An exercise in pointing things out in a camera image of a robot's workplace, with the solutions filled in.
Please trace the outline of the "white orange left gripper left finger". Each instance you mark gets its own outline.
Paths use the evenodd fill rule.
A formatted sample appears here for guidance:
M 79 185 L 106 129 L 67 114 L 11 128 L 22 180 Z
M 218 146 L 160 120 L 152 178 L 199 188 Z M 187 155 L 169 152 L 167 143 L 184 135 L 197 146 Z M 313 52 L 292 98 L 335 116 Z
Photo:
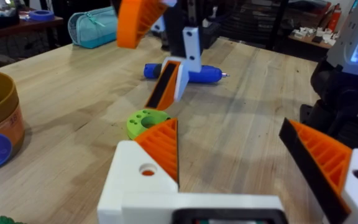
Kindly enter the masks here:
M 98 206 L 99 223 L 124 223 L 125 194 L 177 193 L 178 120 L 167 119 L 117 145 Z

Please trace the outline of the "white orange left gripper right finger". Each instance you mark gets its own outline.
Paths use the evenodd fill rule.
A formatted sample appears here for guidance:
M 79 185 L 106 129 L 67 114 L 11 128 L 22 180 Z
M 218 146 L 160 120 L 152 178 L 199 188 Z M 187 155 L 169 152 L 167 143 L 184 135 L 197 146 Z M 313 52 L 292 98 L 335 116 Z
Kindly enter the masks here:
M 358 223 L 358 148 L 284 119 L 279 137 L 317 199 L 323 223 Z

